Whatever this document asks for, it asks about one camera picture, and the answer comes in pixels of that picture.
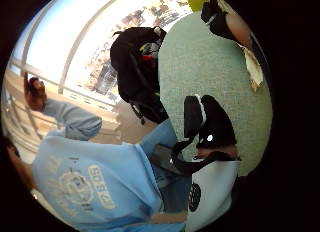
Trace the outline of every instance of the person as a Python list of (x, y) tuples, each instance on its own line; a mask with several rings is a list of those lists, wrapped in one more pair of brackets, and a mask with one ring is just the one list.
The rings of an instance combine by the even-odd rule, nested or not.
[(243, 49), (254, 91), (261, 86), (262, 74), (265, 75), (271, 87), (271, 75), (267, 59), (257, 38), (241, 16), (232, 10), (228, 4), (220, 7), (217, 0), (210, 0), (203, 4), (201, 19), (213, 34), (233, 40)]
[[(80, 231), (117, 231), (146, 223), (158, 212), (187, 209), (191, 178), (164, 171), (148, 160), (155, 145), (176, 143), (169, 119), (137, 144), (93, 143), (88, 140), (99, 132), (101, 118), (47, 98), (43, 83), (27, 77), (25, 73), (30, 109), (54, 117), (64, 129), (44, 137), (32, 164), (17, 157), (14, 147), (6, 150), (25, 185), (38, 190), (64, 221)], [(174, 193), (178, 196), (172, 201)]]
[[(52, 106), (50, 103), (61, 104), (61, 102), (50, 101), (50, 99), (46, 98), (43, 84), (36, 78), (31, 78), (28, 83), (26, 75), (25, 91), (26, 101), (33, 110), (51, 114), (50, 107), (47, 108), (47, 106)], [(67, 108), (72, 108), (74, 111), (69, 111), (69, 113), (73, 115), (75, 112), (81, 114), (83, 118), (81, 124), (90, 123), (92, 127), (99, 127), (99, 122), (94, 123), (95, 120), (99, 121), (98, 117), (90, 115), (81, 109), (79, 110), (72, 105), (65, 103), (62, 103), (62, 105)], [(61, 136), (61, 134), (59, 134), (61, 131), (51, 131), (51, 135), (47, 135), (41, 143), (33, 164), (28, 165), (20, 160), (17, 149), (12, 143), (6, 143), (5, 146), (11, 162), (15, 165), (21, 180), (28, 189), (35, 188), (41, 191), (48, 201), (51, 202), (50, 204), (59, 211), (59, 215), (62, 215), (64, 219), (80, 231), (196, 231), (219, 218), (230, 208), (230, 194), (233, 192), (233, 183), (237, 175), (239, 158), (231, 121), (213, 97), (208, 95), (202, 98), (199, 96), (187, 96), (184, 110), (185, 137), (189, 137), (190, 139), (187, 143), (185, 143), (185, 141), (176, 141), (174, 144), (169, 144), (171, 144), (173, 148), (172, 159), (174, 165), (182, 173), (192, 175), (193, 179), (188, 202), (188, 218), (186, 221), (159, 224), (148, 222), (145, 218), (140, 220), (136, 219), (135, 221), (134, 219), (128, 218), (128, 215), (131, 214), (130, 209), (134, 211), (136, 218), (139, 216), (139, 214), (137, 214), (139, 209), (134, 209), (134, 207), (130, 206), (131, 204), (137, 206), (137, 202), (133, 200), (134, 196), (130, 196), (129, 193), (124, 195), (126, 192), (122, 191), (124, 188), (122, 188), (121, 185), (118, 185), (116, 189), (119, 195), (111, 197), (115, 195), (112, 185), (116, 184), (112, 183), (112, 180), (118, 179), (118, 183), (125, 183), (123, 187), (130, 186), (133, 188), (133, 183), (125, 181), (123, 178), (120, 181), (119, 178), (122, 176), (121, 171), (117, 173), (116, 170), (112, 170), (111, 165), (108, 166), (108, 173), (114, 173), (114, 176), (103, 174), (102, 172), (105, 167), (101, 164), (102, 162), (111, 164), (121, 161), (121, 159), (116, 156), (116, 153), (121, 154), (121, 149), (119, 148), (117, 152), (113, 153), (112, 148), (109, 147), (110, 150), (107, 152), (112, 153), (113, 160), (103, 161), (104, 152), (100, 151), (99, 146), (96, 146), (95, 149), (101, 154), (97, 155), (100, 161), (94, 161), (90, 159), (90, 157), (94, 156), (95, 151), (90, 151), (93, 155), (86, 155), (90, 142), (79, 141), (79, 145), (76, 145), (77, 143), (75, 141), (73, 142), (71, 139)], [(68, 122), (70, 121), (67, 119), (65, 123), (66, 128), (72, 127), (72, 124)], [(66, 133), (68, 137), (77, 134), (77, 139), (79, 140), (83, 140), (88, 134), (92, 135), (95, 133), (93, 132), (95, 130), (90, 129), (88, 124), (83, 127), (74, 127), (81, 130), (81, 132), (78, 131), (75, 133), (75, 131), (71, 130), (71, 132), (65, 129), (64, 133)], [(177, 153), (189, 145), (196, 134), (199, 134), (199, 143), (197, 143), (197, 152), (193, 161), (179, 161)], [(147, 137), (153, 137), (152, 133), (147, 135)], [(147, 141), (149, 143), (142, 145), (143, 148), (154, 146), (153, 142), (150, 143), (151, 139)], [(73, 149), (73, 151), (68, 153), (65, 148)], [(69, 157), (64, 156), (65, 161), (63, 161), (61, 156), (65, 153)], [(86, 160), (81, 161), (83, 157), (79, 154), (83, 154)], [(131, 160), (129, 154), (126, 154), (126, 156), (126, 160)], [(128, 167), (128, 163), (124, 161), (121, 161), (121, 163), (124, 163), (124, 167)], [(135, 170), (138, 170), (137, 166), (135, 166), (134, 170), (131, 170), (130, 173), (139, 177), (138, 172)], [(129, 177), (129, 179), (134, 180), (130, 173), (127, 173), (127, 178)], [(140, 188), (144, 190), (144, 193), (147, 193), (147, 190), (151, 190), (149, 186), (147, 186), (147, 183), (145, 185), (140, 183), (140, 186)], [(94, 206), (93, 200), (95, 198), (93, 198), (93, 194), (90, 193), (90, 191), (94, 189), (99, 196), (100, 203), (105, 207), (104, 209), (99, 209), (97, 204)], [(130, 193), (137, 194), (139, 193), (138, 190), (139, 188), (134, 188), (134, 191), (130, 189)], [(128, 199), (127, 201), (130, 202), (124, 205), (121, 205), (121, 203), (118, 204), (118, 202), (121, 202), (118, 200), (118, 197), (122, 197), (121, 199), (124, 201)], [(149, 201), (152, 201), (153, 197), (155, 196), (149, 195)], [(119, 209), (122, 210), (122, 214), (126, 212), (125, 220), (129, 220), (129, 222), (123, 223), (121, 222), (121, 218), (114, 222), (108, 218), (109, 221), (106, 223), (95, 222), (92, 224), (92, 221), (106, 220), (104, 216), (108, 216), (108, 210), (116, 210), (117, 207), (120, 207)]]

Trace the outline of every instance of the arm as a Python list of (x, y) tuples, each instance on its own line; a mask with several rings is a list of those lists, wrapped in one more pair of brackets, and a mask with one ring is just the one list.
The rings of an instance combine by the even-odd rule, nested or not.
[(59, 123), (63, 123), (64, 137), (89, 140), (99, 132), (102, 124), (100, 117), (70, 103), (48, 99), (43, 83), (34, 77), (28, 81), (27, 77), (25, 73), (24, 95), (27, 104), (32, 110), (52, 116)]
[(20, 179), (26, 185), (29, 190), (37, 189), (37, 186), (32, 177), (31, 165), (22, 161), (15, 153), (13, 146), (7, 146), (7, 153), (9, 158), (15, 167)]
[(89, 140), (98, 134), (102, 125), (101, 117), (70, 103), (50, 98), (46, 100), (42, 113), (64, 124), (64, 136), (69, 139)]

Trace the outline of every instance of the green carpet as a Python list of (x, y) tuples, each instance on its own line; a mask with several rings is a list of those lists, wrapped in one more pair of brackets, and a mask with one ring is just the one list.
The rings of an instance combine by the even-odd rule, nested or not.
[[(159, 81), (161, 101), (178, 140), (184, 140), (185, 96), (210, 94), (232, 121), (242, 159), (239, 174), (257, 166), (272, 120), (268, 86), (264, 80), (257, 92), (252, 91), (242, 50), (235, 42), (213, 35), (200, 12), (181, 19), (167, 34), (159, 53)], [(184, 150), (186, 160), (194, 155), (196, 142)]]

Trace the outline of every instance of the hand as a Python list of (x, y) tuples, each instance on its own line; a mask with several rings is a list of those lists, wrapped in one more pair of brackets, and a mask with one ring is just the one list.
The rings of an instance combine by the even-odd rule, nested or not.
[(39, 78), (32, 77), (28, 81), (28, 73), (24, 72), (24, 98), (30, 109), (35, 111), (43, 111), (47, 95), (43, 82)]

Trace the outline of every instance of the leg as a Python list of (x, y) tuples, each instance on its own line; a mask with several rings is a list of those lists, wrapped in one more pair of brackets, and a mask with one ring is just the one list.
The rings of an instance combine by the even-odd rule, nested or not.
[(143, 137), (140, 146), (150, 157), (151, 153), (157, 144), (167, 147), (173, 147), (177, 143), (177, 136), (174, 132), (170, 119), (166, 119), (159, 124), (151, 133)]

